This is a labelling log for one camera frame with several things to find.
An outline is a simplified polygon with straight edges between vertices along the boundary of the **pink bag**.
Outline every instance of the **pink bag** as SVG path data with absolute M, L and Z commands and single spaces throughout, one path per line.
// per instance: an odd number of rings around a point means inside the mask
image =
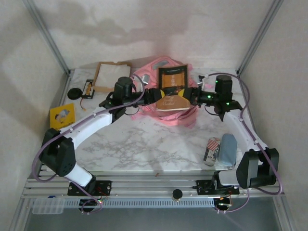
M 181 62 L 177 62 L 171 59 L 168 56 L 162 56 L 158 59 L 155 59 L 151 63 L 145 65 L 135 72 L 136 75 L 141 77 L 144 82 L 148 82 L 145 86 L 146 89 L 149 88 L 157 88 L 157 69 L 161 66 L 178 66 L 181 65 Z M 189 71 L 193 69 L 192 65 L 189 64 Z M 189 87 L 198 87 L 195 81 L 188 76 L 188 86 Z M 136 119 L 141 116 L 151 116 L 153 119 L 169 126 L 183 125 L 185 127 L 193 127 L 196 123 L 196 118 L 198 115 L 198 107 L 190 106 L 188 110 L 180 110 L 180 111 L 169 111 L 162 112 L 156 110 L 156 104 L 150 104 L 148 106 L 140 106 L 140 109 L 143 112 L 138 112 L 135 115 L 132 115 L 132 119 Z

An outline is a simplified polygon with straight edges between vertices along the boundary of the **marble surface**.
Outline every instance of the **marble surface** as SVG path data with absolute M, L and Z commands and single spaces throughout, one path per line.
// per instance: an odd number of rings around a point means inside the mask
M 197 68 L 191 72 L 192 77 L 200 74 L 224 71 L 235 74 L 232 69 Z M 76 69 L 71 79 L 69 89 L 83 89 L 85 80 L 93 78 L 95 69 Z M 215 77 L 206 81 L 215 84 Z M 244 98 L 238 80 L 233 79 L 233 98 L 242 106 Z M 102 102 L 105 93 L 94 94 L 92 100 L 84 99 L 83 111 L 79 105 L 80 99 L 72 101 L 68 98 L 64 103 L 74 103 L 76 119 L 80 119 Z M 248 113 L 244 117 L 250 123 Z M 122 116 L 115 123 L 102 128 L 76 150 L 76 160 L 89 171 L 189 171 L 189 170 L 226 170 L 218 161 L 209 167 L 203 163 L 205 148 L 211 137 L 221 138 L 224 133 L 231 133 L 227 126 L 217 116 L 209 115 L 204 108 L 199 109 L 197 123 L 194 128 L 168 127 L 156 122 L 150 117 L 131 120 L 130 116 Z M 236 166 L 242 158 L 238 149 Z

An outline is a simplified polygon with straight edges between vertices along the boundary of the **american flag can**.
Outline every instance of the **american flag can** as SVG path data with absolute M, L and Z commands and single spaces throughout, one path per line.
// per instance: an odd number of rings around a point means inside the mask
M 208 140 L 203 161 L 208 166 L 213 166 L 216 162 L 220 150 L 220 139 L 212 137 Z

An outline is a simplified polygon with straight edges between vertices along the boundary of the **mounting plate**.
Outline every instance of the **mounting plate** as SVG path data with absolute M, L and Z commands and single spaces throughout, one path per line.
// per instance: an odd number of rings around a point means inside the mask
M 211 187 L 212 180 L 196 180 L 197 186 L 193 187 L 197 190 L 198 195 L 239 195 L 240 190 L 235 189 L 233 186 L 222 186 L 218 189 Z
M 95 191 L 91 193 L 92 196 L 109 196 L 111 191 L 111 181 L 110 180 L 97 180 L 95 182 Z M 76 185 L 73 183 L 69 184 L 68 196 L 86 196 Z

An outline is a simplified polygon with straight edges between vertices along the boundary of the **white wall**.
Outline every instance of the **white wall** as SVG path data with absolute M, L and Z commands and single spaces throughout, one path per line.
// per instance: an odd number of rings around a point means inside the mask
M 272 0 L 35 0 L 70 68 L 170 55 L 237 68 Z
M 21 0 L 0 0 L 0 22 L 0 230 L 7 231 L 63 72 Z
M 279 173 L 298 230 L 308 225 L 307 9 L 307 0 L 284 0 L 243 75 L 257 132 L 280 152 Z

